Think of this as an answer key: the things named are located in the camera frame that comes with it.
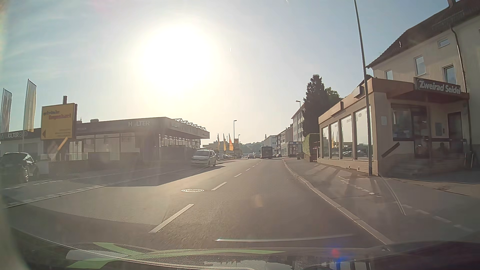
yellow flag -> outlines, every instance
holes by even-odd
[[[232,138],[230,138],[230,133],[228,134],[228,145],[229,145],[229,150],[233,151],[233,143],[232,143]]]

car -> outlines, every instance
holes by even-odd
[[[206,166],[216,165],[216,154],[213,150],[201,149],[195,151],[191,160],[192,166]]]
[[[38,180],[38,166],[28,153],[5,153],[0,160],[0,175],[3,182],[13,180],[26,183]]]

bus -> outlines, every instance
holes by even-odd
[[[260,148],[260,158],[261,159],[271,159],[271,158],[273,158],[273,147],[262,146]]]

yellow billboard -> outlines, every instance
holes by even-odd
[[[72,138],[75,103],[42,107],[42,140]]]

manhole cover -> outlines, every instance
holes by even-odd
[[[203,189],[182,189],[182,192],[202,192]]]

